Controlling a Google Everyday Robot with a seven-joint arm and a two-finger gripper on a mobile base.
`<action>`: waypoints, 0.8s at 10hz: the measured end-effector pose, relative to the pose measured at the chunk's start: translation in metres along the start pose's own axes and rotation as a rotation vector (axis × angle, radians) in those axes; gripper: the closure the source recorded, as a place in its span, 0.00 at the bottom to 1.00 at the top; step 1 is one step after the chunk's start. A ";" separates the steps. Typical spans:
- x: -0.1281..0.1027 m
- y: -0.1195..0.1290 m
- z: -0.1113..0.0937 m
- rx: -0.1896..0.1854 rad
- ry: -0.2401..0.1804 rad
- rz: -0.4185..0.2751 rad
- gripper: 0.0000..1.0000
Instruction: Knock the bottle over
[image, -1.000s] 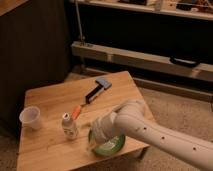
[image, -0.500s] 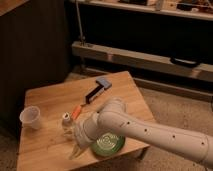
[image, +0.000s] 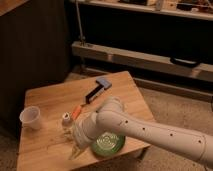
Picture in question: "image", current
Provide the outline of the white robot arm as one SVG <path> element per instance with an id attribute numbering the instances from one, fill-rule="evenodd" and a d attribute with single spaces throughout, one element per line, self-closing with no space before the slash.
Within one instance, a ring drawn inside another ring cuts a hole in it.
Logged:
<path id="1" fill-rule="evenodd" d="M 105 132 L 144 141 L 213 169 L 213 136 L 135 118 L 124 111 L 117 97 L 107 98 L 74 125 L 74 142 L 85 149 Z"/>

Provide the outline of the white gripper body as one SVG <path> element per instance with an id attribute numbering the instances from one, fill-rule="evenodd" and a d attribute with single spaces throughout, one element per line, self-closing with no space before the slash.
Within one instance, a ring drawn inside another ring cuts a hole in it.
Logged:
<path id="1" fill-rule="evenodd" d="M 97 113 L 93 112 L 85 119 L 77 122 L 73 129 L 73 137 L 79 148 L 87 148 L 99 136 L 96 125 Z"/>

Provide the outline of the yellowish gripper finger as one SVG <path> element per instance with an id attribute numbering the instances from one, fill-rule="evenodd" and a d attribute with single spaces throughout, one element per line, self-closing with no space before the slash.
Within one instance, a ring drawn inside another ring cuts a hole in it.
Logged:
<path id="1" fill-rule="evenodd" d="M 79 148 L 76 144 L 73 145 L 71 154 L 69 156 L 70 160 L 76 159 L 79 155 L 84 152 L 84 149 Z"/>

